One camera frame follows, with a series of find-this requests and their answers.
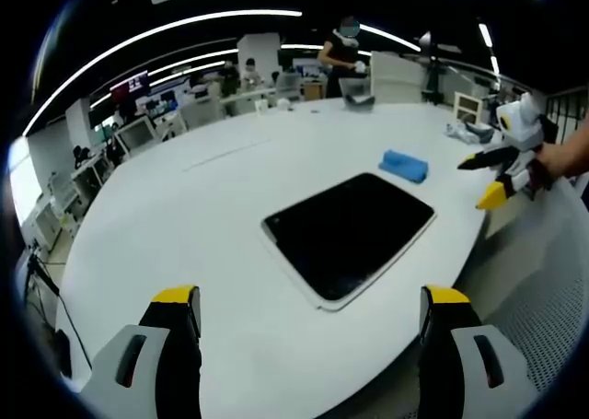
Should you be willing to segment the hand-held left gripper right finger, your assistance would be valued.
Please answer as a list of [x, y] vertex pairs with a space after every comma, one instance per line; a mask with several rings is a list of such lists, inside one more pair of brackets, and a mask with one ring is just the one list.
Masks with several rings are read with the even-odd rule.
[[524, 355], [452, 287], [421, 289], [420, 418], [520, 418], [537, 399]]

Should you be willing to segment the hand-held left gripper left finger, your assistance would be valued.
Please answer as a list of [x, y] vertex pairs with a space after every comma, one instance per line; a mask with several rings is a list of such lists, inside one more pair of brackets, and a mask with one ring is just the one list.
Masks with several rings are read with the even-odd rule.
[[165, 289], [96, 354], [80, 396], [96, 418], [200, 418], [201, 295]]

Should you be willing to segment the person's right hand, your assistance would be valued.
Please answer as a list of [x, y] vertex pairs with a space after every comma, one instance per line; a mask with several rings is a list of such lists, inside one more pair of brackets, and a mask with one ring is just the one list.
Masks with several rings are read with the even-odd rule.
[[536, 159], [545, 168], [551, 180], [576, 175], [574, 153], [566, 144], [544, 143], [537, 152]]

